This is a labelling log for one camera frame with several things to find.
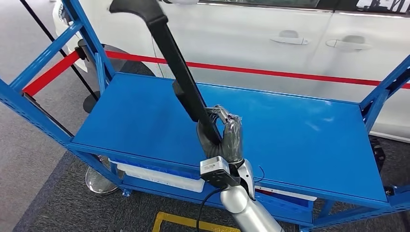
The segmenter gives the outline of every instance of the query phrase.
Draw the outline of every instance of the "stanchion base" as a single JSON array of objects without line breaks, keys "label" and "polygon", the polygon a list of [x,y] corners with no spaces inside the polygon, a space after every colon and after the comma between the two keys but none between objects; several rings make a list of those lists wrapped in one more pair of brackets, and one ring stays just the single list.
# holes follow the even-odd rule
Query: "stanchion base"
[{"label": "stanchion base", "polygon": [[[110,163],[108,158],[105,156],[99,156],[101,163],[103,163],[107,169],[110,169]],[[121,171],[118,173],[120,177],[124,175]],[[104,176],[99,174],[96,170],[89,167],[86,172],[86,184],[87,187],[95,193],[98,194],[108,194],[112,193],[118,189],[116,185],[114,185],[111,181],[107,180]]]},{"label": "stanchion base", "polygon": [[[94,92],[95,95],[97,95],[98,98],[100,98],[100,92],[99,91],[95,91]],[[95,100],[95,98],[90,94],[88,97],[86,97],[86,99],[83,102],[83,109],[87,112],[87,113],[91,113],[92,109],[94,108],[95,104],[97,103],[97,101]]]}]

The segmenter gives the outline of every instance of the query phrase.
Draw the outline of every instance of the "blue shelf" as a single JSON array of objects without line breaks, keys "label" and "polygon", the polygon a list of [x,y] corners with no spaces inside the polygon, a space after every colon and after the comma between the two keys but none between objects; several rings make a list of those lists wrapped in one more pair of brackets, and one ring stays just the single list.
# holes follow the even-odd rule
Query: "blue shelf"
[{"label": "blue shelf", "polygon": [[[205,158],[171,79],[117,73],[69,147],[198,174]],[[370,207],[388,205],[358,104],[199,84],[207,105],[242,117],[261,185]]]},{"label": "blue shelf", "polygon": [[[124,177],[122,183],[123,184],[121,185],[121,187],[123,188],[138,190],[193,203],[201,203],[205,196],[215,189],[213,186],[205,183],[203,192],[191,192],[188,190],[174,188],[171,186],[138,179],[127,175]],[[310,226],[312,224],[313,202],[305,201],[307,202],[307,205],[301,206],[258,192],[256,192],[256,199],[261,204],[263,204],[264,207],[277,220],[305,226]],[[220,202],[220,194],[218,193],[211,196],[206,202],[206,205],[223,208],[223,205]]]}]

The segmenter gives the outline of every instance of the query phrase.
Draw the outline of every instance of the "black handle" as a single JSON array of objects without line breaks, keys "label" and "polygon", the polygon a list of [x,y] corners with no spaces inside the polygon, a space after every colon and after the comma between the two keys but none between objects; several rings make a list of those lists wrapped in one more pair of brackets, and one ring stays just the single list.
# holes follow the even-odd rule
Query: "black handle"
[{"label": "black handle", "polygon": [[152,37],[158,45],[176,78],[174,90],[176,95],[193,121],[200,121],[204,134],[215,145],[221,142],[221,136],[206,112],[206,104],[190,73],[181,52],[167,26],[168,18],[157,0],[113,0],[111,13],[131,13],[140,16],[148,26]]},{"label": "black handle", "polygon": [[111,13],[131,13],[140,16],[150,28],[157,23],[166,24],[167,16],[156,0],[113,0]]}]

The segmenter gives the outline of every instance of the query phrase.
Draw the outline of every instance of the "red stripe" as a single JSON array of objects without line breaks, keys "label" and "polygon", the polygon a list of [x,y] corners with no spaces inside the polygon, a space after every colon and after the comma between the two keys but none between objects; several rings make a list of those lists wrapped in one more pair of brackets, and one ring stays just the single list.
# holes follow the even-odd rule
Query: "red stripe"
[{"label": "red stripe", "polygon": [[[109,58],[166,64],[166,60],[162,58],[131,55],[131,54],[125,54],[125,53],[113,52],[113,51],[106,51],[106,53]],[[328,82],[337,82],[337,83],[366,85],[366,86],[377,86],[380,84],[380,81],[375,81],[375,80],[362,80],[362,79],[353,79],[353,78],[345,78],[345,77],[311,75],[311,74],[303,74],[303,73],[277,72],[277,71],[268,71],[268,70],[259,70],[259,69],[246,69],[246,68],[230,67],[230,66],[223,66],[223,65],[216,65],[216,64],[202,64],[202,63],[196,63],[196,62],[186,62],[186,63],[189,67],[202,68],[202,69],[214,69],[214,70],[231,71],[231,72],[239,72],[239,73],[241,72],[241,73],[252,73],[252,74],[270,75],[270,76],[282,76],[282,77],[299,78],[299,79],[306,79],[306,80],[328,81]],[[405,84],[402,88],[410,89],[410,84]]]},{"label": "red stripe", "polygon": [[51,69],[43,73],[39,78],[33,81],[31,84],[23,89],[23,92],[28,93],[30,96],[34,96],[38,91],[53,81],[58,75],[64,72],[68,67],[74,64],[80,57],[77,52],[71,52],[68,56],[60,60]]}]

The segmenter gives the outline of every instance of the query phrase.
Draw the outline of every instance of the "white car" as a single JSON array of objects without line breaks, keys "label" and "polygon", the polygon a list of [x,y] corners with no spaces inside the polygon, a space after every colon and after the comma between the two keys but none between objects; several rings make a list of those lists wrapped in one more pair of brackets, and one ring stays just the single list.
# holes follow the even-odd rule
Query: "white car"
[{"label": "white car", "polygon": [[[162,58],[142,19],[110,14],[112,0],[80,2],[101,43]],[[410,0],[160,1],[186,61],[281,72],[271,76],[190,68],[196,81],[356,102],[374,86],[350,82],[381,81],[410,54],[410,18],[405,13],[409,4]],[[68,22],[59,0],[53,18],[60,35]],[[67,43],[70,51],[80,38],[78,33]],[[76,64],[86,70],[82,61]],[[144,65],[155,76],[173,78],[167,65]],[[323,81],[308,74],[320,75]],[[349,79],[339,83],[332,77]],[[372,134],[410,142],[409,101],[410,90],[399,90],[386,102]]]}]

